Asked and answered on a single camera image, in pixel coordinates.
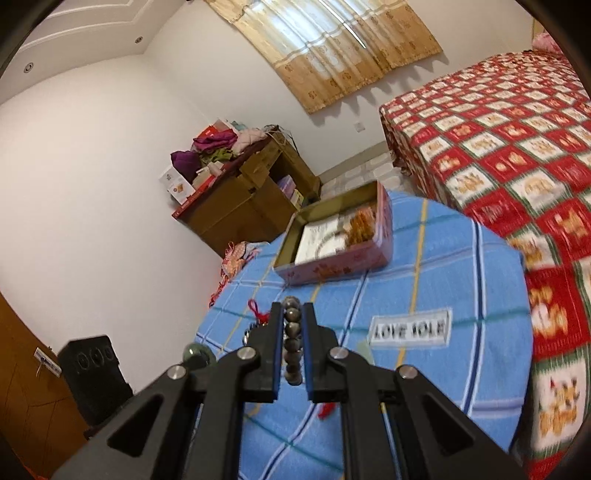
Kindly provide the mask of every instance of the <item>yellow curtain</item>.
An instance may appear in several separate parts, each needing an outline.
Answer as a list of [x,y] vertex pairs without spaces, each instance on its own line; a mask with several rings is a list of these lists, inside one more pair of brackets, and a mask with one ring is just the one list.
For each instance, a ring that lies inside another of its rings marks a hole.
[[404,0],[206,0],[308,113],[441,52]]

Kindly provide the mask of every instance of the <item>red tassel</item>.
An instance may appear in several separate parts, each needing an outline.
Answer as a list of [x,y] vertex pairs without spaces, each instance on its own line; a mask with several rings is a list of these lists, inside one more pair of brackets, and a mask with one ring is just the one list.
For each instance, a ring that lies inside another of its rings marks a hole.
[[255,299],[248,300],[248,308],[250,308],[251,312],[255,314],[256,322],[259,325],[266,325],[269,323],[269,316],[271,312],[261,313],[258,311],[258,305],[256,304]]
[[323,403],[318,412],[318,418],[324,420],[336,409],[336,403]]

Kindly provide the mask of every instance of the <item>baseboard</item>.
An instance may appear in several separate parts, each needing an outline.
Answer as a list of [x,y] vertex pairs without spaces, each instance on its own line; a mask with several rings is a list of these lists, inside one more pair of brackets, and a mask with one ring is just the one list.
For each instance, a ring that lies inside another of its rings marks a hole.
[[346,171],[349,171],[355,167],[359,167],[363,165],[365,162],[375,158],[382,153],[386,153],[388,151],[388,144],[383,141],[379,144],[374,145],[373,147],[366,148],[362,152],[353,155],[351,158],[348,158],[345,161],[342,161],[338,165],[326,170],[325,172],[319,175],[320,181],[322,183],[327,183],[335,179],[336,177],[342,175]]

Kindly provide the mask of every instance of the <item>open box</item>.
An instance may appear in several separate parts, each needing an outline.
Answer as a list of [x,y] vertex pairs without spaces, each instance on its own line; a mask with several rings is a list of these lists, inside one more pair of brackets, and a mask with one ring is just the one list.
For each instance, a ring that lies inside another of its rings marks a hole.
[[[296,264],[296,255],[308,223],[319,222],[375,202],[375,233],[372,239],[336,252]],[[321,200],[291,218],[275,260],[274,270],[289,285],[323,281],[370,268],[383,267],[392,258],[392,209],[388,193],[378,181]]]

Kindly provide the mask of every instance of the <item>label with text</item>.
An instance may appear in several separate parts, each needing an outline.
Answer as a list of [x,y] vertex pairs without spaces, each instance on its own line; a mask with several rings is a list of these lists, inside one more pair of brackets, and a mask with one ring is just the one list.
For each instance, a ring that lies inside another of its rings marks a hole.
[[369,327],[368,342],[373,348],[441,347],[449,344],[451,332],[451,309],[374,316]]

